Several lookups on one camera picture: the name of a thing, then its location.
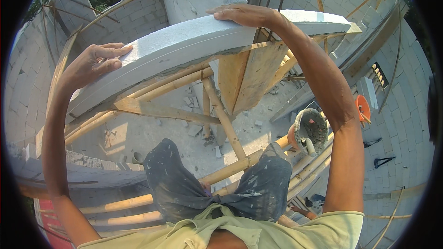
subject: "leg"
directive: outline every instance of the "leg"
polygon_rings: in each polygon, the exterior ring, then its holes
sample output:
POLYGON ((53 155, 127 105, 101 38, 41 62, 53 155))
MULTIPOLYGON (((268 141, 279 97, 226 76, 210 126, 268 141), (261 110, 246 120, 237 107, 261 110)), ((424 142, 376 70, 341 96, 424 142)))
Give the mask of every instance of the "leg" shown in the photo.
POLYGON ((286 158, 280 146, 271 143, 259 162, 243 174, 235 194, 223 196, 221 201, 235 216, 276 222, 286 210, 292 172, 286 158))
POLYGON ((193 219, 211 203, 200 182, 183 166, 174 142, 163 139, 143 162, 152 198, 167 222, 193 219))

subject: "red surface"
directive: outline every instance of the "red surface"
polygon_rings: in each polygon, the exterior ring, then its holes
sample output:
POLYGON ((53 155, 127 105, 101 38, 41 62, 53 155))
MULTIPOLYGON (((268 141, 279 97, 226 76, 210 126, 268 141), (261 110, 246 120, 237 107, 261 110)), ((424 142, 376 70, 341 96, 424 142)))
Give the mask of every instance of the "red surface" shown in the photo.
MULTIPOLYGON (((362 106, 362 113, 368 118, 371 119, 371 110, 369 109, 368 101, 366 101, 366 98, 362 95, 357 95, 357 99, 355 100, 355 106, 358 109, 358 105, 362 106)), ((360 118, 360 121, 366 121, 360 112, 358 112, 358 116, 360 118)))
MULTIPOLYGON (((54 209, 54 207, 52 206, 52 202, 50 200, 40 199, 39 202, 40 202, 40 209, 42 209, 42 210, 53 210, 54 209)), ((57 216, 57 215, 55 215, 55 213, 47 213, 47 214, 50 216, 57 216)), ((58 233, 55 233, 55 232, 49 230, 48 223, 53 224, 53 225, 58 225, 58 226, 62 226, 62 224, 60 224, 60 222, 56 219, 51 219, 51 218, 44 216, 44 213, 41 213, 41 216, 42 216, 42 221, 43 221, 43 227, 46 230, 48 230, 49 232, 52 232, 52 233, 56 234, 57 236, 60 236, 58 233)), ((58 237, 51 235, 49 233, 46 233, 46 235, 48 237, 49 243, 55 249, 72 249, 73 248, 71 243, 68 241, 64 241, 63 239, 58 238, 58 237)))

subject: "mortar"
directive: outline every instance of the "mortar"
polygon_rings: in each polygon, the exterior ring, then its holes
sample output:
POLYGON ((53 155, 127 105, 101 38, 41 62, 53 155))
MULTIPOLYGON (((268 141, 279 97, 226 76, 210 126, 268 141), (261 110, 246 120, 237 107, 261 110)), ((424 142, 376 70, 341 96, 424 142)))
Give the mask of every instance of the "mortar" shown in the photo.
POLYGON ((328 141, 326 119, 316 109, 306 108, 302 110, 297 114, 294 124, 289 128, 287 140, 292 147, 307 155, 314 157, 320 154, 328 141))

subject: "concrete floor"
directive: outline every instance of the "concrete floor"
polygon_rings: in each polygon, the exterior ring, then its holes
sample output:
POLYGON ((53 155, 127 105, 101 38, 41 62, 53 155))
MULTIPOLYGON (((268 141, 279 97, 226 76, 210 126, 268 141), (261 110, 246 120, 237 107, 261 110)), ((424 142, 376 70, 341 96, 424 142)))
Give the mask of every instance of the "concrete floor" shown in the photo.
MULTIPOLYGON (((291 82, 285 82, 285 85, 278 84, 278 86, 278 94, 265 94, 258 105, 249 110, 249 116, 240 113, 232 122, 247 155, 260 148, 266 148, 270 142, 277 140, 277 136, 287 134, 290 127, 288 117, 279 119, 273 124, 269 122, 269 119, 296 93, 298 87, 291 82), (263 125, 256 126, 256 120, 262 121, 263 125)), ((198 97, 201 93, 200 89, 201 84, 194 82, 155 98, 152 102, 180 108, 186 105, 183 97, 198 97), (188 88, 191 88, 192 94, 186 93, 188 88)), ((199 103, 200 110, 193 108, 193 112, 202 112, 202 103, 199 103)), ((229 142, 221 146, 223 158, 218 159, 215 157, 217 144, 213 137, 205 140, 202 138, 202 132, 196 137, 189 136, 187 132, 195 123, 190 122, 188 127, 184 127, 180 120, 160 120, 161 126, 157 124, 155 118, 123 113, 75 140, 71 145, 72 150, 89 157, 114 162, 122 162, 123 156, 127 156, 126 162, 130 163, 134 152, 139 152, 145 157, 163 138, 169 138, 176 143, 184 166, 197 178, 237 161, 229 142)), ((214 184, 212 191, 238 180, 242 174, 243 172, 240 172, 214 184)))

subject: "finger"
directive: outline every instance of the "finger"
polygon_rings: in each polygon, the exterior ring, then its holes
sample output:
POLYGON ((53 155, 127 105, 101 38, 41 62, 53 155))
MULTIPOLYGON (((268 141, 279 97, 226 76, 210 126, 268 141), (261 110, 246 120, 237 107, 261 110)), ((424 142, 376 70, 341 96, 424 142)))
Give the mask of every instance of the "finger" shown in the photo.
POLYGON ((102 45, 99 45, 99 46, 100 46, 100 47, 104 47, 104 48, 122 48, 122 47, 125 46, 125 44, 122 43, 122 42, 118 42, 118 43, 113 43, 113 42, 111 42, 111 43, 108 43, 108 44, 102 44, 102 45))
POLYGON ((121 68, 121 61, 119 59, 109 59, 103 63, 96 64, 96 66, 93 67, 93 71, 97 73, 97 75, 102 75, 103 73, 111 72, 119 68, 121 68))
POLYGON ((105 48, 101 46, 97 46, 95 48, 95 56, 102 58, 114 58, 118 56, 125 55, 132 49, 132 45, 125 46, 123 48, 105 48))
POLYGON ((221 5, 221 6, 219 6, 219 7, 215 7, 215 8, 212 8, 212 9, 207 9, 207 10, 206 10, 206 13, 207 13, 207 14, 218 13, 218 12, 221 12, 221 11, 223 11, 223 10, 229 9, 229 8, 231 7, 231 5, 232 5, 232 4, 221 5))
POLYGON ((238 15, 237 9, 225 9, 221 12, 217 12, 214 14, 214 18, 218 20, 233 20, 235 21, 235 18, 238 15))

